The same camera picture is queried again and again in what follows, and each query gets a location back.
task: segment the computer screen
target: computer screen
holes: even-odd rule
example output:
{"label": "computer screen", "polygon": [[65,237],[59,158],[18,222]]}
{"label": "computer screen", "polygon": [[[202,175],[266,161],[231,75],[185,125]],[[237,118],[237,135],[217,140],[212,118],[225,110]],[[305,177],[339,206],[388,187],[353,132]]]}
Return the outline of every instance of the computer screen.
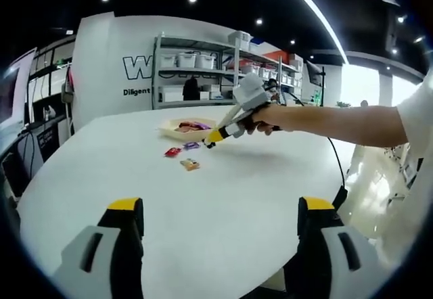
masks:
{"label": "computer screen", "polygon": [[321,87],[322,77],[320,74],[322,73],[322,70],[318,66],[316,66],[315,64],[309,61],[306,61],[306,67],[309,72],[310,83]]}

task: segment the black cable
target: black cable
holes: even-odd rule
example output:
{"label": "black cable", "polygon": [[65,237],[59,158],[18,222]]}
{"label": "black cable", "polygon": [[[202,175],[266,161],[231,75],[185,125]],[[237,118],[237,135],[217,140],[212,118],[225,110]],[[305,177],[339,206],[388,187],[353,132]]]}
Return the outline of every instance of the black cable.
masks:
{"label": "black cable", "polygon": [[28,135],[26,136],[26,141],[24,142],[24,151],[22,154],[22,161],[26,160],[27,140],[28,140]]}
{"label": "black cable", "polygon": [[[46,64],[46,59],[47,59],[47,52],[45,52],[45,54],[44,54],[44,56],[43,56],[43,63],[44,63],[44,65]],[[45,77],[46,77],[47,75],[45,75],[44,77],[43,77],[43,79],[42,79],[42,83],[41,83],[41,90],[40,90],[40,94],[41,94],[41,101],[42,101],[42,99],[43,99],[43,95],[42,95],[42,89],[43,89],[43,83],[45,82]],[[42,121],[43,121],[43,130],[42,131],[45,131],[45,108],[44,107],[42,107]]]}
{"label": "black cable", "polygon": [[28,132],[30,136],[32,137],[32,159],[30,161],[30,180],[32,179],[32,172],[33,172],[33,160],[35,158],[35,136],[31,131]]}
{"label": "black cable", "polygon": [[[295,99],[295,100],[296,100],[300,105],[305,106],[305,104],[302,103],[302,101],[301,101],[300,99],[298,99],[294,94],[292,94],[292,93],[290,93],[290,92],[288,92],[288,94],[289,94],[290,96],[292,96],[292,97],[293,97],[293,98],[294,98],[294,99]],[[337,157],[338,167],[340,168],[342,185],[343,185],[343,188],[346,188],[346,183],[344,182],[344,173],[343,173],[343,168],[341,167],[341,162],[340,162],[340,158],[338,157],[338,154],[337,154],[336,146],[334,145],[334,143],[332,142],[332,140],[331,140],[330,138],[326,137],[326,139],[329,140],[329,142],[331,143],[332,149],[334,149],[334,153],[335,153],[335,155],[336,155],[336,157]]]}

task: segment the window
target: window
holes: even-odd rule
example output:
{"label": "window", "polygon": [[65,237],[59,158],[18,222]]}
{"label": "window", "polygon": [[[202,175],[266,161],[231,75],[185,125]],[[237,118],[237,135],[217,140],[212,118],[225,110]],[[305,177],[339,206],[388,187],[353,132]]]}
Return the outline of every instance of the window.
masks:
{"label": "window", "polygon": [[345,64],[342,68],[341,101],[360,106],[363,100],[369,105],[379,104],[379,72],[374,69]]}
{"label": "window", "polygon": [[399,105],[411,96],[421,84],[415,85],[403,78],[392,76],[392,106]]}

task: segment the white wall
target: white wall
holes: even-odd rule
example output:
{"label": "white wall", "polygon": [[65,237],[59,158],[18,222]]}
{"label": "white wall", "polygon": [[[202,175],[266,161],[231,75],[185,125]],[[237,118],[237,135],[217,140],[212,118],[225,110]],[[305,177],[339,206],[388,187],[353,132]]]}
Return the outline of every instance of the white wall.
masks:
{"label": "white wall", "polygon": [[[124,90],[150,89],[154,41],[161,32],[227,43],[227,36],[233,31],[197,20],[164,16],[115,18],[113,13],[107,13],[83,18],[76,35],[72,63],[75,128],[80,129],[100,116],[152,108],[149,93],[124,95]],[[258,52],[277,50],[263,43]],[[145,63],[134,79],[127,76],[127,70],[133,66],[131,58]]]}
{"label": "white wall", "polygon": [[379,105],[392,105],[392,77],[379,75]]}
{"label": "white wall", "polygon": [[[317,64],[318,67],[325,67],[326,77],[325,77],[325,98],[323,100],[325,106],[335,106],[337,101],[345,101],[342,99],[342,67],[341,66],[331,66],[331,65],[321,65]],[[304,65],[303,70],[303,80],[302,80],[302,98],[310,99],[314,95],[314,90],[320,87],[310,84],[308,70],[306,65]],[[392,106],[393,104],[393,88],[397,88],[396,84],[393,84],[393,79],[391,76],[385,76],[379,74],[379,105],[382,106]]]}

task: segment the desk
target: desk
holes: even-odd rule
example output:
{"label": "desk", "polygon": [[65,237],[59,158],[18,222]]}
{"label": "desk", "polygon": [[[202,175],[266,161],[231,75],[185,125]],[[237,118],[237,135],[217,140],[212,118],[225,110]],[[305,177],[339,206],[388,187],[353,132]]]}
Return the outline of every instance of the desk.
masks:
{"label": "desk", "polygon": [[[177,158],[159,136],[173,118],[220,120],[230,106],[109,116],[83,127],[42,166],[18,211],[21,235],[51,275],[60,252],[109,203],[139,196],[145,210],[141,280],[147,299],[239,298],[296,252],[298,198],[332,201],[340,171],[326,138],[262,133],[226,139]],[[353,145],[336,142],[344,172]],[[193,158],[201,168],[186,171]]]}

